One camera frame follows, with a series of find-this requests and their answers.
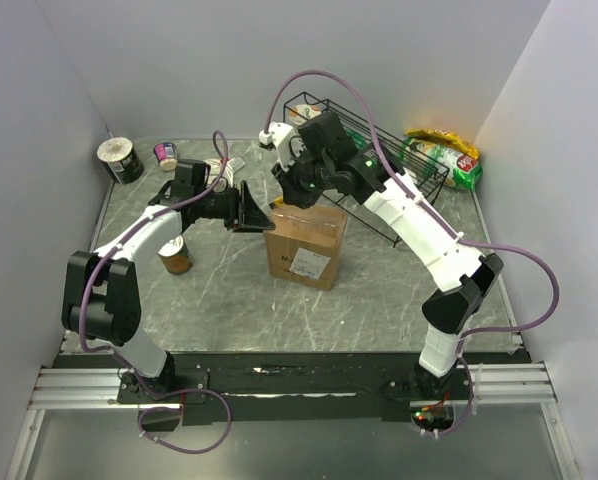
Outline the brown cardboard express box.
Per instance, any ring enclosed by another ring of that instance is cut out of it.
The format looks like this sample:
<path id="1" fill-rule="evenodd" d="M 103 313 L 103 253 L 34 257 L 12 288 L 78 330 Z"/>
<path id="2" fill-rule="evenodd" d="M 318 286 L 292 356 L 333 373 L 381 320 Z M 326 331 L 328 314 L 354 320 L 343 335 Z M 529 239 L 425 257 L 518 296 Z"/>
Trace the brown cardboard express box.
<path id="1" fill-rule="evenodd" d="M 264 233 L 268 271 L 275 278 L 322 291 L 337 277 L 347 215 L 338 208 L 279 206 L 270 213 L 275 228 Z"/>

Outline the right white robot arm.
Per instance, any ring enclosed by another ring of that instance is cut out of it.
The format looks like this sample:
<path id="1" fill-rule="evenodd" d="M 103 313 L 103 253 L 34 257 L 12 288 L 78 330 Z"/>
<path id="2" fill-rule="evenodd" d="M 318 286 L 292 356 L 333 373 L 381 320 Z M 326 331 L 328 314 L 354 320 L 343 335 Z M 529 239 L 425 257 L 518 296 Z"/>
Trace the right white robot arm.
<path id="1" fill-rule="evenodd" d="M 272 122 L 259 142 L 277 154 L 272 173 L 286 204 L 307 209 L 327 190 L 351 197 L 426 267 L 436 289 L 422 306 L 428 328 L 416 386 L 427 398 L 440 397 L 450 388 L 461 335 L 503 269 L 500 257 L 462 244 L 461 233 L 438 214 L 398 158 L 379 141 L 358 146 L 331 111 L 299 126 Z"/>

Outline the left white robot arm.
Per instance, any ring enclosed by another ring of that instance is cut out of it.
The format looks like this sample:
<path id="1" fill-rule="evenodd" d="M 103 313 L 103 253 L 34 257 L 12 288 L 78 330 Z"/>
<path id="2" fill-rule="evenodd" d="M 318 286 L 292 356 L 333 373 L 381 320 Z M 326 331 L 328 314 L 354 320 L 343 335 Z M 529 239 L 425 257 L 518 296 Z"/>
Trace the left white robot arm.
<path id="1" fill-rule="evenodd" d="M 207 163 L 184 160 L 142 215 L 95 252 L 68 260 L 63 326 L 78 334 L 86 353 L 107 352 L 128 368 L 153 401 L 177 389 L 174 359 L 141 325 L 138 275 L 169 241 L 200 219 L 220 220 L 233 233 L 261 233 L 273 222 L 253 199 L 247 183 L 217 190 Z"/>

